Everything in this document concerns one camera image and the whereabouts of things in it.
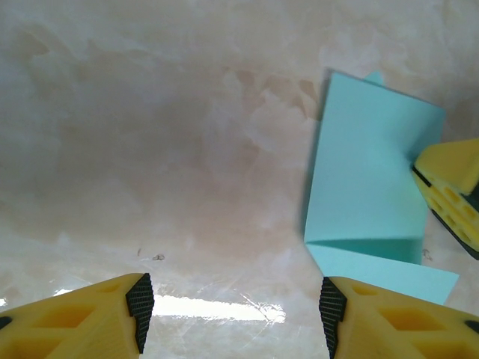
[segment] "black rubber pad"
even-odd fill
[[[12,322],[12,318],[9,316],[0,316],[0,329],[5,328]]]
[[[471,194],[463,194],[463,197],[476,212],[479,212],[479,184],[474,187]]]
[[[412,166],[412,172],[414,172],[414,173],[419,177],[419,179],[420,179],[422,182],[424,182],[424,184],[425,184],[427,187],[430,187],[430,186],[431,186],[431,182],[429,182],[429,181],[427,180],[427,178],[424,177],[424,175],[423,175],[421,172],[419,172],[419,170],[418,170],[415,166]]]
[[[140,354],[143,354],[144,344],[147,341],[154,304],[150,274],[145,273],[126,294],[129,315],[136,321],[135,339]]]
[[[338,324],[343,321],[346,302],[346,296],[328,277],[324,277],[321,287],[320,313],[330,359],[335,357],[338,348]]]
[[[460,245],[467,251],[467,253],[471,254],[472,258],[479,260],[479,252],[476,251],[475,249],[469,247],[466,243],[464,243],[461,238],[448,226],[446,222],[441,218],[440,215],[437,214],[437,212],[434,209],[431,209],[433,214],[436,216],[436,218],[441,222],[441,224],[446,228],[446,230],[449,231],[450,234],[459,242]]]
[[[479,334],[479,322],[477,320],[466,320],[464,322],[468,327],[470,327],[473,331]]]

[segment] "cutout hole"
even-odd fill
[[[442,197],[442,193],[439,192],[439,190],[437,189],[437,187],[431,186],[431,187],[430,187],[430,190],[431,190],[432,193],[434,193],[435,196],[437,196],[437,197]]]
[[[450,217],[450,215],[446,215],[444,217],[444,221],[448,224],[450,228],[456,227],[456,222]]]
[[[114,286],[107,286],[104,289],[98,290],[98,293],[111,293],[120,288],[120,284],[115,284]]]
[[[446,187],[444,188],[444,192],[446,193],[446,196],[448,196],[449,199],[452,200],[454,203],[457,203],[460,201],[459,196],[452,189]]]
[[[60,342],[61,340],[52,338],[14,340],[0,351],[0,358],[46,359]]]
[[[47,313],[35,323],[34,328],[76,328],[92,312],[94,307],[63,306]]]
[[[399,331],[440,331],[444,327],[432,316],[416,308],[386,308],[384,318]]]
[[[476,218],[476,212],[470,207],[470,206],[464,206],[463,207],[464,212],[470,219],[475,219]]]
[[[353,290],[360,295],[376,295],[377,291],[365,286],[353,286]]]
[[[439,203],[437,203],[437,201],[434,199],[434,198],[429,198],[429,201],[431,203],[431,207],[438,213],[441,213],[442,212],[442,207]]]
[[[415,343],[415,347],[426,359],[474,359],[479,358],[479,352],[475,351],[467,343],[454,341],[443,342],[439,340]]]
[[[471,239],[469,238],[469,236],[467,234],[465,234],[463,230],[458,230],[457,231],[457,236],[459,238],[461,238],[464,243],[471,244],[471,242],[472,242]]]

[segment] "marble surface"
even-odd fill
[[[479,135],[475,0],[0,2],[0,305],[152,274],[144,358],[327,358],[303,244],[331,68]],[[430,218],[424,263],[479,262]]]

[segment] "light blue paper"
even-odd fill
[[[459,277],[397,260],[317,245],[307,247],[326,277],[348,277],[436,304],[444,304]]]
[[[410,264],[421,263],[427,216],[410,168],[439,142],[445,112],[381,84],[377,73],[332,75],[305,241],[325,275],[443,304],[457,274]]]

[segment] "yellow plastic part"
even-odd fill
[[[149,324],[152,309],[150,275],[127,274],[7,310],[0,313],[0,358],[138,358],[137,324]]]
[[[325,277],[320,311],[334,359],[479,358],[479,317],[408,295]]]
[[[479,259],[479,138],[429,146],[414,167],[427,205]]]

